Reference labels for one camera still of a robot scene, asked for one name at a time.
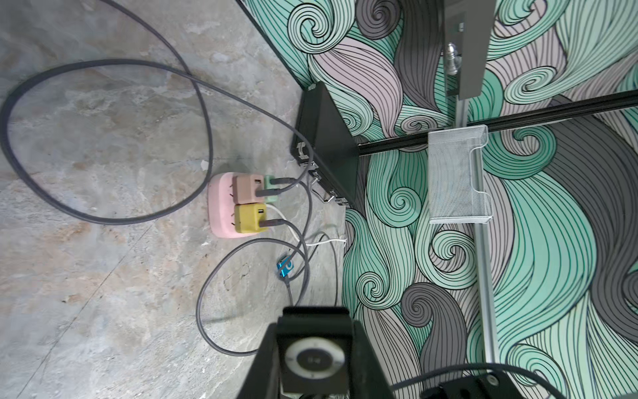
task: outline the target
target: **patterned wallpaper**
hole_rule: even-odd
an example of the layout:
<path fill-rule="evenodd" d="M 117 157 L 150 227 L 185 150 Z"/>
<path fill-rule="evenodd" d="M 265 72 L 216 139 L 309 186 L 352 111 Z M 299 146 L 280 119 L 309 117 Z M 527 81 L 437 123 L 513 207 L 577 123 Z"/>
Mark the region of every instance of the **patterned wallpaper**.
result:
<path fill-rule="evenodd" d="M 435 1 L 241 1 L 303 87 L 329 85 L 353 135 L 451 124 Z M 637 50 L 634 0 L 497 1 L 470 118 L 637 89 Z M 490 134 L 484 168 L 500 361 L 570 398 L 638 391 L 638 109 Z M 429 224 L 427 149 L 363 157 L 359 169 L 343 304 L 388 380 L 481 361 L 473 232 Z"/>
<path fill-rule="evenodd" d="M 238 1 L 303 88 L 327 84 L 359 140 L 451 125 L 437 0 Z M 635 0 L 498 0 L 470 118 L 544 108 L 608 68 L 624 76 L 638 61 L 637 16 Z"/>

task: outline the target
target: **white cable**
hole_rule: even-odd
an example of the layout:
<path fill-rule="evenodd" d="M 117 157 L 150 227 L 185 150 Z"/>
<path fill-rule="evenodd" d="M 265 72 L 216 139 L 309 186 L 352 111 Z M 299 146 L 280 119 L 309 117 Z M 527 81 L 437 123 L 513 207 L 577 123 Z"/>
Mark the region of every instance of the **white cable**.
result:
<path fill-rule="evenodd" d="M 279 208 L 277 208 L 275 205 L 266 203 L 266 208 L 275 211 L 282 219 L 288 220 L 288 219 L 286 219 L 284 214 L 279 210 Z M 292 236 L 297 241 L 299 241 L 299 237 L 297 236 L 295 231 L 290 226 L 288 226 L 288 230 L 290 230 L 290 233 L 292 234 Z M 343 238 L 329 238 L 329 239 L 326 239 L 326 240 L 323 240 L 323 241 L 317 241 L 315 243 L 306 243 L 306 246 L 316 246 L 316 245 L 321 245 L 321 244 L 333 243 L 333 242 L 336 242 L 336 241 L 340 242 L 340 243 L 347 243 L 348 242 L 347 239 L 343 239 Z"/>
<path fill-rule="evenodd" d="M 340 243 L 347 243 L 348 242 L 347 239 L 343 239 L 343 238 L 330 238 L 330 239 L 326 239 L 326 240 L 323 240 L 323 241 L 317 241 L 315 243 L 310 243 L 310 244 L 306 243 L 306 245 L 307 246 L 316 246 L 316 245 L 321 245 L 321 244 L 326 244 L 326 243 L 333 243 L 335 241 L 340 242 Z"/>

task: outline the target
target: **black rod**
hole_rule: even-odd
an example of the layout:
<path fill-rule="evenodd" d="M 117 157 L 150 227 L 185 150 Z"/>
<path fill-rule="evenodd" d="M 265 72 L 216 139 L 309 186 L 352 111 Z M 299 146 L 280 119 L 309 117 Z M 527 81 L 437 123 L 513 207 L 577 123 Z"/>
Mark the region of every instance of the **black rod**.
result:
<path fill-rule="evenodd" d="M 524 126 L 558 122 L 573 117 L 598 114 L 599 112 L 625 109 L 637 105 L 638 90 L 630 90 L 553 107 L 521 112 L 520 114 L 469 122 L 468 126 L 485 124 L 490 132 L 498 132 L 500 130 L 516 129 Z M 427 144 L 427 132 L 359 144 L 359 156 L 382 153 L 384 151 L 390 151 L 391 149 L 421 144 Z"/>

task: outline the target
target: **white mesh holder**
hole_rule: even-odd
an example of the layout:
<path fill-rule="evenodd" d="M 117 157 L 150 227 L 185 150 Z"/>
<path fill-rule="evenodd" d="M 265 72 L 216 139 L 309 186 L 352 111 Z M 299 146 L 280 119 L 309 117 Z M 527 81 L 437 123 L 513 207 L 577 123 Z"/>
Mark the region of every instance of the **white mesh holder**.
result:
<path fill-rule="evenodd" d="M 483 187 L 487 126 L 438 130 L 427 135 L 430 223 L 487 223 L 493 217 Z"/>

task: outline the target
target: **pink power strip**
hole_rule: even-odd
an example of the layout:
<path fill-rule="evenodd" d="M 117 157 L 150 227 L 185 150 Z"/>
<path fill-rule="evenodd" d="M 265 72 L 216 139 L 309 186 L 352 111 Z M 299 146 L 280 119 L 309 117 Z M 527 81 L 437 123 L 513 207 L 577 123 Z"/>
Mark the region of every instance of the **pink power strip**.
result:
<path fill-rule="evenodd" d="M 244 173 L 226 172 L 213 176 L 208 186 L 208 219 L 212 233 L 219 238 L 240 238 L 257 233 L 238 233 L 235 230 L 235 202 L 233 177 Z"/>

